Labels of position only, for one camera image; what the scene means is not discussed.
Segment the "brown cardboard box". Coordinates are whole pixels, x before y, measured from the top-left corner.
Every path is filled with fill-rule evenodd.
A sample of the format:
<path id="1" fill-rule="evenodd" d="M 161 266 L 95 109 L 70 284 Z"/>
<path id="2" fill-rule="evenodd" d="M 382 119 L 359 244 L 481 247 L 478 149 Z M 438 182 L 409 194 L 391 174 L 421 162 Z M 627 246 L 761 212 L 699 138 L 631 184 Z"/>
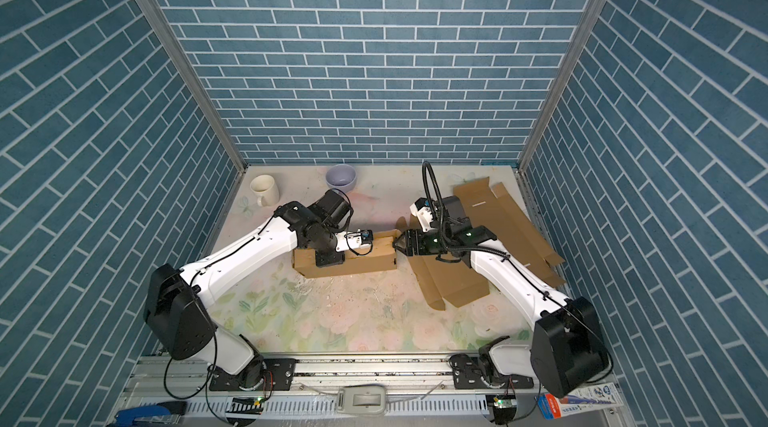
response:
<path id="1" fill-rule="evenodd" d="M 396 251 L 392 244 L 401 232 L 397 229 L 375 232 L 373 250 L 365 256 L 345 252 L 341 264 L 317 267 L 315 251 L 296 249 L 293 251 L 293 269 L 306 278 L 324 278 L 342 275 L 355 275 L 382 272 L 396 269 Z"/>

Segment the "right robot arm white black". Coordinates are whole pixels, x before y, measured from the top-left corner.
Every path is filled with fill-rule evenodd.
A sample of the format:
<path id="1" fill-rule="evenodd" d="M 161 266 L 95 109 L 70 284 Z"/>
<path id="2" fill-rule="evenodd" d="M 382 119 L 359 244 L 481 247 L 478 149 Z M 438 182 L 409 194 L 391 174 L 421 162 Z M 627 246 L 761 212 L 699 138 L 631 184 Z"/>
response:
<path id="1" fill-rule="evenodd" d="M 410 206 L 418 226 L 393 247 L 408 257 L 463 263 L 489 280 L 527 319 L 531 371 L 547 391 L 564 397 L 613 369 L 596 310 L 584 297 L 571 299 L 524 266 L 485 226 L 474 226 L 460 200 L 421 197 Z"/>

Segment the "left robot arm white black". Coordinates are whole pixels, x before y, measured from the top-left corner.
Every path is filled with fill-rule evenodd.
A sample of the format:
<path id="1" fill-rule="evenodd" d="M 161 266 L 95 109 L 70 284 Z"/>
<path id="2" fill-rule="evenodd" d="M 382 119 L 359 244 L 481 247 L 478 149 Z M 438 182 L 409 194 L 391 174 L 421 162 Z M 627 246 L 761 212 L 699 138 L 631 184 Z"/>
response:
<path id="1" fill-rule="evenodd" d="M 329 189 L 309 206 L 297 201 L 275 209 L 241 239 L 181 268 L 166 263 L 150 276 L 144 320 L 174 360 L 198 359 L 237 376 L 250 387 L 263 360 L 257 348 L 218 325 L 208 309 L 235 284 L 296 248 L 344 261 L 337 235 L 347 230 L 353 207 L 346 194 Z"/>

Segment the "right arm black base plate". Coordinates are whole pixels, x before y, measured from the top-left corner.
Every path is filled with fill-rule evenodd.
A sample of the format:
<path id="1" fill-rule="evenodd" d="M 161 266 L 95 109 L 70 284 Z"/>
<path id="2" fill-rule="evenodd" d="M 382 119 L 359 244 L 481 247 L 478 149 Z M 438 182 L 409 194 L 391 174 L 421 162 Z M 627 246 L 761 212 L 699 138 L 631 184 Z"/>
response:
<path id="1" fill-rule="evenodd" d="M 459 353 L 449 357 L 454 388 L 457 390 L 479 389 L 530 389 L 534 387 L 531 377 L 517 374 L 501 374 L 488 356 L 470 356 Z"/>

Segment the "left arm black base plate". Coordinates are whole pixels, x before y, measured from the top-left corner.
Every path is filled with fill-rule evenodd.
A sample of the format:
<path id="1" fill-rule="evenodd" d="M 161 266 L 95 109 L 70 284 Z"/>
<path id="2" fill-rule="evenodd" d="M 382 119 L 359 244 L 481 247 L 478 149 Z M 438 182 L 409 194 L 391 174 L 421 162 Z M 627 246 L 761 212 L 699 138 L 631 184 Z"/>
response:
<path id="1" fill-rule="evenodd" d="M 220 367 L 213 371 L 210 391 L 289 391 L 297 360 L 294 358 L 257 358 L 239 374 L 229 374 Z"/>

